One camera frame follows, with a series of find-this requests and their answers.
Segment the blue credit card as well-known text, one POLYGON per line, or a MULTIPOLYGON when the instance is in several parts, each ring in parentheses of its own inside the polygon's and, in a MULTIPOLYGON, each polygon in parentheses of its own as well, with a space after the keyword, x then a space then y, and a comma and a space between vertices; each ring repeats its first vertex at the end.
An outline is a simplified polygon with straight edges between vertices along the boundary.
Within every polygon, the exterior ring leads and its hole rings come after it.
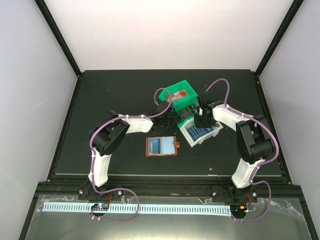
POLYGON ((197 128, 196 126, 192 126, 187 129, 192 140, 195 142, 199 138, 203 137, 204 135, 213 132, 215 129, 213 127, 205 127, 205 128, 197 128))
POLYGON ((148 139, 148 153, 150 155, 160 154, 162 151, 161 139, 160 138, 149 138, 148 139))

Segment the brown leather card holder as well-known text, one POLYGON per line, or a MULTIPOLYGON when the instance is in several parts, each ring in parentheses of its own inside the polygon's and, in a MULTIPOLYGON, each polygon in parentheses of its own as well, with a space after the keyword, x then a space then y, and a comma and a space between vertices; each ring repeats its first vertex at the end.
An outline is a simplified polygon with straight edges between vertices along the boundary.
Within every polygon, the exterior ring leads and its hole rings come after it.
POLYGON ((175 136, 161 136, 161 137, 147 137, 145 140, 145 155, 147 157, 164 157, 164 156, 176 156, 178 154, 178 148, 180 143, 175 136), (161 140, 161 153, 149 154, 148 153, 148 139, 160 138, 161 140))

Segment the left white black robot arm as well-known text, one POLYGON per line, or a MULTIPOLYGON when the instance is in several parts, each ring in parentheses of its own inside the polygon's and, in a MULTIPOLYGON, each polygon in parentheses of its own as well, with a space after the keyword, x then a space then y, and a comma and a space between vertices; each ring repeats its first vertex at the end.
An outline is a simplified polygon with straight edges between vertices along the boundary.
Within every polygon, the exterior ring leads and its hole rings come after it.
POLYGON ((106 114, 107 122, 95 128, 89 137, 91 167, 88 178, 92 185, 89 193, 97 200, 108 192, 108 168, 113 153, 128 134, 149 133, 155 127, 163 127, 177 122, 172 103, 163 101, 150 114, 122 115, 114 110, 106 114))

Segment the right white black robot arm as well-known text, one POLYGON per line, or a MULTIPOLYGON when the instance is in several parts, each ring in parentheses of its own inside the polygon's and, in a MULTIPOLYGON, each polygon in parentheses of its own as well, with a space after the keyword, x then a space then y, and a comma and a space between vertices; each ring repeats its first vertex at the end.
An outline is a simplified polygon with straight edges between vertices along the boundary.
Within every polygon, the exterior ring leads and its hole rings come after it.
POLYGON ((233 185, 228 187, 228 198, 240 201, 260 166, 274 161, 279 154, 279 144, 269 129, 266 118, 262 115, 252 116, 242 113, 223 101, 213 102, 207 92, 197 96, 198 114, 194 116, 197 128, 213 127, 222 123, 236 133, 237 150, 240 160, 231 179, 233 185))

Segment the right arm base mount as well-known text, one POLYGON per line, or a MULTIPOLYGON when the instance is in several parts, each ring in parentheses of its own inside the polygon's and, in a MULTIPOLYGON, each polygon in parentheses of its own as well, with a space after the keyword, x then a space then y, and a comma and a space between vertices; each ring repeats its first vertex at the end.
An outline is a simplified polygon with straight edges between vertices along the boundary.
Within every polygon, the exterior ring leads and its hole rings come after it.
POLYGON ((240 205, 257 202, 256 191, 252 186, 236 188, 233 185, 214 185, 211 187, 211 196, 213 202, 219 203, 240 205))

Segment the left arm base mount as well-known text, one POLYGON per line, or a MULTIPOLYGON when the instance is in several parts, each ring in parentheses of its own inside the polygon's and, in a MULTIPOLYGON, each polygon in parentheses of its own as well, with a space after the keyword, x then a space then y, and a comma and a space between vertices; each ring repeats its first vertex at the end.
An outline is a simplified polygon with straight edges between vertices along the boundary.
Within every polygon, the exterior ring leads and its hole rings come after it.
POLYGON ((78 199, 106 203, 112 200, 118 201, 122 197, 123 192, 123 190, 115 190, 109 193, 98 193, 91 184, 83 184, 78 191, 78 199))

